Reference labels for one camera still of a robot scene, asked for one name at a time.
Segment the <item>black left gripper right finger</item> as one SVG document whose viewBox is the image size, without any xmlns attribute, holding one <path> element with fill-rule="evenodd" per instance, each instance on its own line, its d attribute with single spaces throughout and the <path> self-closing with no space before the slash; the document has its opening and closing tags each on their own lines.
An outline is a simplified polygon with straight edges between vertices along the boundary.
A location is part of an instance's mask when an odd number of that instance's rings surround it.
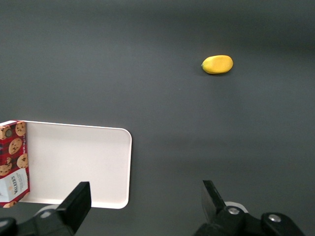
<svg viewBox="0 0 315 236">
<path fill-rule="evenodd" d="M 267 212 L 260 218 L 251 216 L 237 203 L 225 202 L 210 180 L 203 181 L 202 207 L 207 223 L 195 236 L 303 236 L 302 230 L 288 216 Z"/>
</svg>

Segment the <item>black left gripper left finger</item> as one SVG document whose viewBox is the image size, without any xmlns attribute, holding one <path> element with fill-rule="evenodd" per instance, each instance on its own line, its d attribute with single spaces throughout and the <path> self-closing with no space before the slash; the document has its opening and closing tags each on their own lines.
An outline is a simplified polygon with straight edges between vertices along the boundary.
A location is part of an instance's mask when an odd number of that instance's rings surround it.
<svg viewBox="0 0 315 236">
<path fill-rule="evenodd" d="M 80 182 L 59 205 L 42 208 L 28 221 L 0 219 L 2 236 L 73 236 L 91 209 L 90 183 Z"/>
</svg>

